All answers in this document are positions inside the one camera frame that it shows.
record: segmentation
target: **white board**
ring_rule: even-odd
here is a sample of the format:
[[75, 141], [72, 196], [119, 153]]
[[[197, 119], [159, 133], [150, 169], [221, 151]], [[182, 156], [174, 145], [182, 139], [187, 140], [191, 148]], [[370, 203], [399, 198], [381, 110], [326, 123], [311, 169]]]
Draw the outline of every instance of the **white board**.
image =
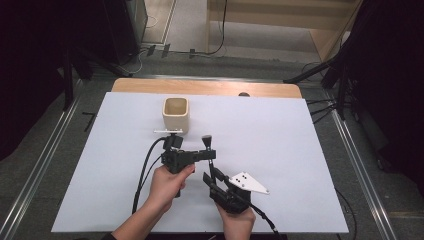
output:
[[[183, 136], [182, 149], [203, 150], [201, 137], [212, 135], [215, 167], [229, 176], [246, 171], [269, 189], [270, 195], [252, 193], [252, 203], [280, 232], [348, 232], [303, 99], [143, 93], [106, 94], [53, 232], [113, 231], [131, 215], [147, 151], [166, 136], [153, 133], [164, 129], [163, 101], [175, 96], [190, 103], [190, 131]], [[162, 152], [160, 143], [148, 166]], [[209, 174], [206, 161], [196, 164], [181, 197], [153, 232], [222, 232], [203, 172]], [[271, 229], [257, 217], [253, 232]]]

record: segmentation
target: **person's left hand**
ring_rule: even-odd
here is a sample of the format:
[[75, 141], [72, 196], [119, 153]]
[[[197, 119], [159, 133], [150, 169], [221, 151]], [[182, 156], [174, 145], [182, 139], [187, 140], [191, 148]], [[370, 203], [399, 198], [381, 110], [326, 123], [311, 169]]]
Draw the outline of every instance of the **person's left hand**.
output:
[[185, 187], [185, 180], [194, 172], [194, 169], [195, 166], [192, 164], [185, 167], [181, 172], [172, 174], [165, 165], [156, 168], [146, 202], [159, 207], [162, 213], [168, 211], [172, 205], [172, 200], [178, 191]]

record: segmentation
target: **metal frame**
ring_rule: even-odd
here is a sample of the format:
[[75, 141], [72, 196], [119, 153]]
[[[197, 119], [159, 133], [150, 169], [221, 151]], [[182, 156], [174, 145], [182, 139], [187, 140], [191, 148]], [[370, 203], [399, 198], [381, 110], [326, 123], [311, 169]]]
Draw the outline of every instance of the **metal frame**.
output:
[[[324, 95], [326, 98], [333, 99], [334, 97], [324, 90]], [[380, 197], [378, 196], [377, 191], [375, 190], [374, 184], [368, 172], [365, 168], [365, 165], [362, 161], [362, 158], [358, 152], [358, 149], [350, 135], [349, 129], [346, 125], [346, 122], [343, 121], [336, 110], [332, 111], [333, 120], [339, 130], [340, 137], [342, 138], [343, 144], [345, 145], [346, 151], [349, 155], [349, 159], [352, 163], [353, 169], [355, 170], [358, 181], [361, 185], [362, 192], [365, 195], [365, 198], [370, 207], [371, 213], [374, 217], [375, 223], [377, 224], [378, 230], [384, 240], [396, 240], [396, 234], [393, 230], [390, 219], [387, 215], [386, 209]]]
[[[77, 82], [77, 91], [80, 92], [82, 88], [82, 80]], [[75, 109], [79, 103], [80, 94], [77, 93], [76, 98], [69, 106], [68, 110], [63, 112], [56, 124], [53, 133], [50, 135], [49, 140], [44, 146], [40, 157], [38, 158], [34, 168], [31, 171], [24, 187], [19, 193], [18, 197], [12, 204], [11, 209], [7, 215], [5, 222], [0, 230], [0, 239], [9, 240], [13, 239], [17, 228], [28, 209], [32, 198], [34, 197], [40, 182], [46, 173], [46, 170], [53, 158], [57, 146], [62, 139], [62, 136], [67, 129], [69, 122], [74, 115]]]
[[[281, 82], [280, 80], [263, 80], [263, 79], [245, 79], [245, 78], [206, 78], [206, 77], [190, 77], [190, 76], [164, 76], [164, 75], [145, 75], [141, 76], [143, 78], [150, 79], [189, 79], [189, 80], [199, 80], [199, 81], [239, 81], [239, 82], [263, 82], [263, 83], [276, 83]], [[37, 160], [30, 176], [28, 177], [24, 187], [22, 188], [20, 194], [14, 201], [8, 216], [0, 230], [0, 239], [9, 240], [13, 239], [14, 234], [25, 215], [26, 210], [29, 207], [29, 204], [34, 197], [37, 188], [53, 158], [55, 150], [59, 145], [62, 136], [67, 129], [69, 122], [72, 119], [72, 116], [78, 106], [80, 100], [80, 93], [83, 88], [82, 80], [78, 80], [75, 100], [72, 102], [69, 109], [62, 113], [53, 133], [51, 134], [46, 146], [44, 147], [40, 157]], [[324, 90], [324, 95], [326, 98], [334, 98]], [[380, 231], [380, 234], [383, 239], [387, 240], [396, 240], [396, 234], [393, 230], [393, 227], [390, 223], [389, 217], [386, 213], [386, 210], [381, 202], [377, 191], [371, 181], [370, 176], [368, 175], [365, 165], [362, 161], [361, 156], [359, 155], [358, 149], [350, 135], [349, 129], [344, 121], [341, 120], [339, 115], [335, 110], [332, 112], [333, 120], [339, 130], [342, 141], [345, 145], [349, 159], [351, 160], [352, 166], [355, 170], [359, 183], [361, 185], [362, 191], [364, 192], [365, 198], [370, 207], [371, 213], [375, 219], [377, 227]]]

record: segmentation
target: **small box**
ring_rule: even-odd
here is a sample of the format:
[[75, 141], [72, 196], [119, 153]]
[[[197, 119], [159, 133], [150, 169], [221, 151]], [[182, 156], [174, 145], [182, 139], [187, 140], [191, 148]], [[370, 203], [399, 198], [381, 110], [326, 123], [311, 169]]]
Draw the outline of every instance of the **small box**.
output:
[[163, 104], [163, 122], [167, 130], [189, 130], [190, 108], [187, 98], [167, 98]]

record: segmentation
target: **human hand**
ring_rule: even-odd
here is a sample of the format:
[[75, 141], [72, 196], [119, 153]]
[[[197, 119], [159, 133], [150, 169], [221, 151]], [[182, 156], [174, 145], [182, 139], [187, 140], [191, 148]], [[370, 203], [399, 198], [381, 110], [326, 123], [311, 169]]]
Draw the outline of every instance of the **human hand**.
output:
[[172, 174], [165, 165], [155, 169], [147, 204], [154, 204], [161, 213], [165, 213], [172, 205], [172, 200], [180, 189], [185, 187], [185, 180], [194, 172], [194, 164], [188, 165], [181, 172]]
[[221, 206], [215, 203], [221, 215], [224, 225], [224, 235], [226, 240], [248, 240], [252, 233], [256, 215], [249, 207], [240, 214], [227, 213]]

